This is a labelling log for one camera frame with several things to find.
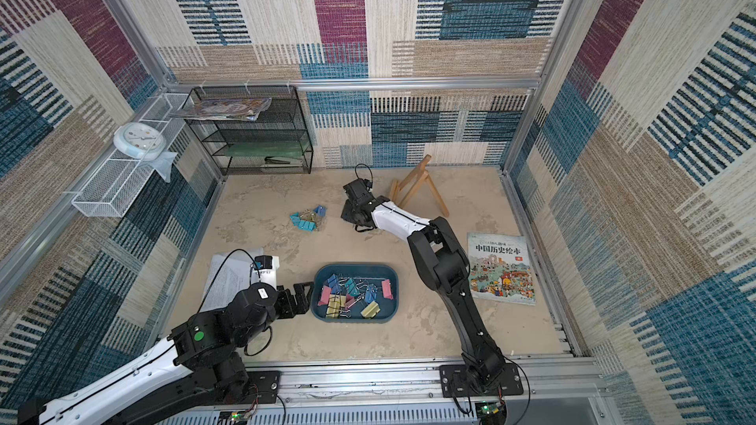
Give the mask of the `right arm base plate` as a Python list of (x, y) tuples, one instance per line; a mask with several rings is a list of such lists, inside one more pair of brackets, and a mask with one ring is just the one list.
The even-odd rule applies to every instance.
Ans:
[(443, 397), (492, 397), (502, 395), (523, 395), (527, 388), (524, 376), (518, 366), (511, 361), (489, 378), (481, 378), (465, 365), (446, 364), (438, 368)]

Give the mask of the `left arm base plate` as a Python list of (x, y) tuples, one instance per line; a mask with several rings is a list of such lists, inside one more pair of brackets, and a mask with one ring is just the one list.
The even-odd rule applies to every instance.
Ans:
[(273, 405), (278, 401), (279, 385), (282, 372), (279, 370), (254, 370), (247, 373), (248, 381), (237, 392), (212, 393), (206, 399), (200, 399), (198, 405), (234, 405), (250, 408), (253, 403)]

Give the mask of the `pink binder clip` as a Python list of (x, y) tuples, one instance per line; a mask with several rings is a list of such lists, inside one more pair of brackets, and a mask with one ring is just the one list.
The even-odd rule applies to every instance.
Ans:
[(318, 306), (327, 306), (331, 301), (332, 288), (329, 285), (325, 285), (318, 300)]
[(356, 304), (356, 302), (358, 301), (354, 297), (347, 296), (342, 309), (348, 311), (350, 310), (350, 308), (352, 308), (352, 306), (354, 306), (354, 304)]
[(381, 283), (381, 289), (382, 289), (382, 295), (387, 300), (393, 300), (393, 290), (392, 290), (392, 283), (389, 281), (389, 279), (383, 279)]

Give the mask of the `teal plastic storage box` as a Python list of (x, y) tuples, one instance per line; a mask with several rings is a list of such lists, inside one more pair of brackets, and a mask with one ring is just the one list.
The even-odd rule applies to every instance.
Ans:
[(387, 265), (327, 265), (315, 275), (310, 310), (324, 322), (387, 323), (399, 310), (399, 278)]

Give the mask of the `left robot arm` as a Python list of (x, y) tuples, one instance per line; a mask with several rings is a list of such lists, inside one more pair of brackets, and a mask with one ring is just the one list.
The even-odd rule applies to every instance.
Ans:
[(20, 424), (156, 424), (216, 403), (241, 403), (257, 388), (240, 348), (273, 322), (308, 312), (312, 283), (254, 283), (228, 305), (199, 312), (136, 359), (64, 397), (32, 399)]

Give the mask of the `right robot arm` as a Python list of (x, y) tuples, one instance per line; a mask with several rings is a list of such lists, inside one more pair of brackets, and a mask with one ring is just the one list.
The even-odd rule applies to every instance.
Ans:
[(470, 389), (476, 395), (521, 393), (520, 385), (509, 385), (517, 374), (484, 326), (470, 289), (467, 253), (446, 218), (421, 218), (376, 197), (367, 179), (354, 179), (344, 191), (343, 220), (357, 231), (378, 229), (407, 242), (419, 278), (439, 295), (451, 317)]

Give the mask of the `olive yellow binder clip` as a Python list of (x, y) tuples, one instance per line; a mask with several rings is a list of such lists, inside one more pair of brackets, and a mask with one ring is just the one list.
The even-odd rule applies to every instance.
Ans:
[(364, 319), (373, 319), (380, 312), (380, 306), (376, 301), (370, 302), (365, 308), (360, 311), (360, 315)]

